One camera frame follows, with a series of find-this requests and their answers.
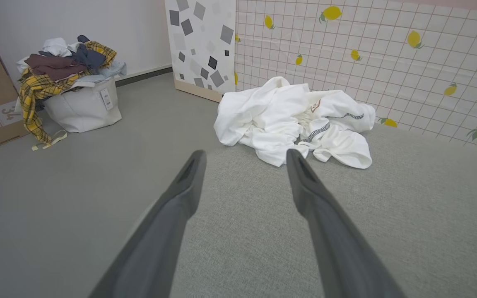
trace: maroon shirt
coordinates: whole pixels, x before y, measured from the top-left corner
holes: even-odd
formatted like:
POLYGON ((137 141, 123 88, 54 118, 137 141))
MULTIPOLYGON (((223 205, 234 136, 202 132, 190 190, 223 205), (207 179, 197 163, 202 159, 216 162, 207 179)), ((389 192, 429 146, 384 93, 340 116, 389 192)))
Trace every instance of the maroon shirt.
POLYGON ((43 57, 31 54, 25 63, 32 68, 35 75, 47 74, 53 81, 87 70, 87 66, 78 64, 70 57, 43 57))

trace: gray carpet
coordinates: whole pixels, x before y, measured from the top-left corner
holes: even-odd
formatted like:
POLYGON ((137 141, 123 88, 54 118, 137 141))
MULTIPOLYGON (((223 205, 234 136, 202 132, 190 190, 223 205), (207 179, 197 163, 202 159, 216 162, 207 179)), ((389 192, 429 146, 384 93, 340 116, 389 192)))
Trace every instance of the gray carpet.
MULTIPOLYGON (((373 165, 307 159, 409 297, 477 297, 477 151, 377 125, 373 165)), ((249 147, 208 155, 172 296, 321 296, 286 166, 249 147)))
POLYGON ((217 103, 174 89, 172 73, 117 94, 115 125, 45 150, 32 135, 0 146, 0 298, 87 297, 191 153, 221 147, 217 103))

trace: patterned panel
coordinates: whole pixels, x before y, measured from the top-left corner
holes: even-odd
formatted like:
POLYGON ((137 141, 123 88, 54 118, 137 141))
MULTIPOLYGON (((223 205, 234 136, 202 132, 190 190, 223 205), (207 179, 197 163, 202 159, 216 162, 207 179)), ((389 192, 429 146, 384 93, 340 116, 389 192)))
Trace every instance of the patterned panel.
POLYGON ((215 90, 234 91, 235 0, 165 0, 176 79, 215 90))
POLYGON ((477 149, 477 11, 386 0, 237 0, 237 90, 340 89, 377 121, 477 149))

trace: laundry basket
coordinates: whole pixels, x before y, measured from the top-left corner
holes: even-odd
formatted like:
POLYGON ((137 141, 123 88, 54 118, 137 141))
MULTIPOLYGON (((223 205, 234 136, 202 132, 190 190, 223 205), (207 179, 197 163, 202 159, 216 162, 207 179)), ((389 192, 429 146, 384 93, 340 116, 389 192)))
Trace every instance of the laundry basket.
POLYGON ((44 105, 49 116, 68 132, 96 130, 121 120, 112 77, 95 87, 53 96, 44 105))

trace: white towel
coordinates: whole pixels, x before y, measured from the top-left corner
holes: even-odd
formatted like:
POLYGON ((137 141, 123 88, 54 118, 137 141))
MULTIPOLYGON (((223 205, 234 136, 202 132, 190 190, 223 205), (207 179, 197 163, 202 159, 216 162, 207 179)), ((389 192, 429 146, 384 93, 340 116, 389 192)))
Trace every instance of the white towel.
POLYGON ((22 74, 27 68, 29 68, 29 65, 25 63, 25 60, 27 60, 28 58, 29 56, 16 62, 16 67, 17 67, 17 71, 19 71, 19 74, 22 74))
POLYGON ((69 57, 72 55, 67 47, 67 42, 61 37, 46 40, 43 44, 43 50, 58 57, 69 57))
POLYGON ((76 53, 78 47, 79 47, 81 44, 82 44, 82 43, 81 43, 80 41, 78 41, 78 42, 75 42, 75 43, 72 44, 72 45, 68 45, 67 48, 76 53))
POLYGON ((298 115, 305 128, 299 145, 308 146, 322 162, 333 156, 347 166, 369 168, 369 145, 359 132, 373 128, 375 109, 341 90, 309 92, 306 97, 310 108, 298 115))
POLYGON ((306 110, 307 92, 307 84, 290 85, 283 77, 255 89, 227 92, 214 123, 220 143, 252 147, 261 160, 274 166, 286 164, 288 149, 297 149, 306 158, 308 147, 295 144, 303 131, 295 116, 306 110))
POLYGON ((341 90, 310 92, 274 77, 262 87, 227 92, 218 106, 214 130, 220 143, 241 143, 274 166, 286 164, 286 151, 308 151, 320 161, 331 156, 354 168, 368 168, 369 146, 359 132, 371 130, 375 110, 341 90))

